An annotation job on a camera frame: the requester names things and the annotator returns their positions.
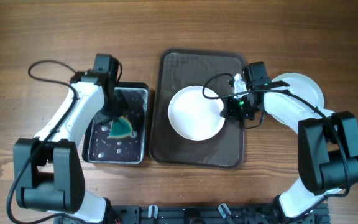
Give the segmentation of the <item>white plate blue stain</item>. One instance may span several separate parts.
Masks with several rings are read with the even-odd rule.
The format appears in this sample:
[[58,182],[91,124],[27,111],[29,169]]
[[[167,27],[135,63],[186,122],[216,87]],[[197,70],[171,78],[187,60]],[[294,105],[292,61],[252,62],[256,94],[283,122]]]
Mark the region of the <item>white plate blue stain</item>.
[[168,119],[181,137],[204,141],[217,135],[225,123],[220,117],[224,105],[209,88],[189,86],[178,91],[170,100]]

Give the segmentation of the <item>green yellow sponge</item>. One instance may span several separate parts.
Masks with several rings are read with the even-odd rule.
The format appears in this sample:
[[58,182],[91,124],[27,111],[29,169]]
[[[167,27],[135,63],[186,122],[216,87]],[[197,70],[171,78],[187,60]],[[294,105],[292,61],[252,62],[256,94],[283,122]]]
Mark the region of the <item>green yellow sponge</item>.
[[108,138],[126,138],[131,136],[132,132],[133,127],[131,122],[125,116],[120,116],[119,118],[114,118],[111,121],[111,129]]

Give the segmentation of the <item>white plate front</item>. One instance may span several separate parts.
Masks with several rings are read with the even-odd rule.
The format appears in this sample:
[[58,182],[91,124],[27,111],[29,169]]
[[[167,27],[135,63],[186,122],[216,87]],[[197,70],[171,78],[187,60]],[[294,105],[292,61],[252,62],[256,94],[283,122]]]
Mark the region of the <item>white plate front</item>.
[[[306,100],[314,107],[324,110],[324,96],[320,87],[306,75],[300,73],[284,73],[275,77],[273,82],[284,81],[289,86],[275,88],[289,89],[291,93]],[[280,93],[268,92],[264,94],[264,109],[277,121],[298,131],[298,122],[308,118],[320,118],[310,107],[300,100]]]

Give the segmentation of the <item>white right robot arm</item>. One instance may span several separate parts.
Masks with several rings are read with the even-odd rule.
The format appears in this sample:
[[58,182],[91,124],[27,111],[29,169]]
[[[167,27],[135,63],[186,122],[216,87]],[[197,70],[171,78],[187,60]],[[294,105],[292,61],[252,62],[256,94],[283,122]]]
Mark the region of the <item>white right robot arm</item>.
[[318,86],[299,77],[230,84],[233,94],[220,97],[222,117],[252,119],[261,111],[298,135],[299,178],[275,197],[272,222],[302,220],[327,199],[349,194],[358,183],[358,124],[352,113],[335,113],[313,102]]

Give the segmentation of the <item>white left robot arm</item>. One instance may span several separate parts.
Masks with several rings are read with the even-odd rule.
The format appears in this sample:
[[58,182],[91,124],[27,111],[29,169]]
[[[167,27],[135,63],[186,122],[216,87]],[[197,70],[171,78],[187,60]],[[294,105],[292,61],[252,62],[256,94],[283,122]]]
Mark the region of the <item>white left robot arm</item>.
[[49,124],[33,138],[20,138],[13,147],[15,179],[6,211],[13,216],[12,201],[20,208],[49,212],[48,219],[103,223],[110,219],[111,204],[85,189],[77,147],[92,121],[113,119],[115,75],[76,72],[69,92]]

